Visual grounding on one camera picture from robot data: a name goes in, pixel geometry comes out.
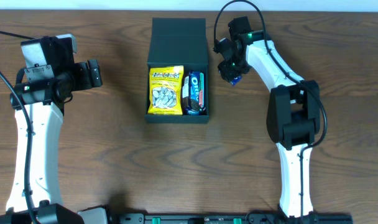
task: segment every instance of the table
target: table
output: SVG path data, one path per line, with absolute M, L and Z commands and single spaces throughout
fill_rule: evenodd
M 72 33 L 76 62 L 96 58 L 104 85 L 74 93 L 59 141 L 59 181 L 73 211 L 110 204 L 115 212 L 246 213 L 276 209 L 280 162 L 267 134 L 269 92 L 252 71 L 235 87 L 212 52 L 217 12 L 0 11 L 0 30 L 41 37 Z M 228 22 L 255 12 L 224 12 Z M 205 17 L 210 56 L 210 122 L 146 124 L 147 54 L 153 17 Z M 313 150 L 310 186 L 318 212 L 350 212 L 378 223 L 378 14 L 265 12 L 285 61 L 321 89 L 329 129 Z M 24 67 L 20 41 L 0 35 L 0 69 Z M 17 131 L 0 80 L 0 215 L 11 192 Z

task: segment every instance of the wooden table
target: wooden table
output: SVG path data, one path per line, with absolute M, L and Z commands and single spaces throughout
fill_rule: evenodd
M 59 181 L 76 211 L 109 203 L 149 213 L 246 213 L 276 209 L 280 161 L 265 126 L 269 92 L 255 72 L 235 87 L 220 78 L 212 52 L 217 12 L 0 11 L 0 30 L 41 37 L 72 33 L 76 62 L 99 61 L 104 85 L 74 94 L 59 140 Z M 227 12 L 228 22 L 254 12 Z M 329 118 L 311 156 L 311 199 L 318 212 L 350 212 L 378 223 L 378 14 L 265 12 L 285 61 L 315 79 Z M 146 124 L 147 54 L 152 17 L 205 17 L 210 57 L 210 122 Z M 20 41 L 0 35 L 0 69 L 24 66 Z M 0 80 L 0 214 L 11 192 L 17 131 Z

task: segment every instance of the oreo package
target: oreo package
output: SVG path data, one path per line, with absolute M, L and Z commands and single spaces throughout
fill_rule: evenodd
M 182 108 L 187 115 L 200 115 L 206 111 L 204 74 L 189 72 L 183 78 Z

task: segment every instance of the storage box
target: storage box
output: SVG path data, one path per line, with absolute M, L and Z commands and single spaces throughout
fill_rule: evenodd
M 204 115 L 156 115 L 147 114 L 149 100 L 149 70 L 156 67 L 183 65 L 185 74 L 190 70 L 205 75 Z M 208 98 L 208 46 L 206 20 L 153 18 L 152 40 L 147 59 L 147 94 L 145 120 L 148 123 L 207 123 L 209 120 Z

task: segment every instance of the snack bag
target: snack bag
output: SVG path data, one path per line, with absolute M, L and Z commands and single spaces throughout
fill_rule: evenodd
M 150 69 L 148 114 L 182 115 L 182 77 L 182 65 Z

